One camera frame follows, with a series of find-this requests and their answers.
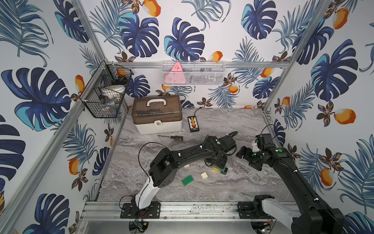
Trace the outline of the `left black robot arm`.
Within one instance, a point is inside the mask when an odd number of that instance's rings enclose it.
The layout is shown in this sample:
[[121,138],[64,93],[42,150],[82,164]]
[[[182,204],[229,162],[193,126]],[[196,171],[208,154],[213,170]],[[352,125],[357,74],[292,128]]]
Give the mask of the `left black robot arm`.
[[174,181],[178,170],[193,162],[204,160],[208,166],[225,170],[229,152],[237,149],[237,134],[234,131],[221,138],[207,135],[202,143],[182,150],[165,146],[150,163],[146,183],[131,203],[138,210],[147,209],[158,191]]

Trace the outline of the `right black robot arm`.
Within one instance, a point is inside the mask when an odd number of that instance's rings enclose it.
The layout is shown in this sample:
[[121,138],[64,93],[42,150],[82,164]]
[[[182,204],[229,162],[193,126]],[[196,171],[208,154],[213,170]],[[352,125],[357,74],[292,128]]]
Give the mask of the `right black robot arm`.
[[331,208],[310,186],[291,158],[290,152],[277,147],[271,134],[256,135],[251,147],[243,146],[236,156],[261,171],[268,165],[281,177],[293,196],[299,211],[292,212],[275,199],[261,201],[264,213],[274,217],[293,234],[343,234],[345,217],[338,208]]

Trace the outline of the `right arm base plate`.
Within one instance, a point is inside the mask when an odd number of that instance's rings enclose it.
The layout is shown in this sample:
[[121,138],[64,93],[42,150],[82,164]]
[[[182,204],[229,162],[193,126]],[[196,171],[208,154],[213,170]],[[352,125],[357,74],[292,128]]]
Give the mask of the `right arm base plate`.
[[272,216],[263,211],[258,201],[238,202],[237,212],[240,219],[271,219]]

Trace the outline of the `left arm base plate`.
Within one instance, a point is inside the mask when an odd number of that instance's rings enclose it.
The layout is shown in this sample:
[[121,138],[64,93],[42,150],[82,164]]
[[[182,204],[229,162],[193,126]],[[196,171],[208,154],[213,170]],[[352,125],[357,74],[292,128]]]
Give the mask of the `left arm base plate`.
[[121,208],[121,219],[159,219],[161,203],[151,202],[148,208],[138,209],[135,202],[124,203]]

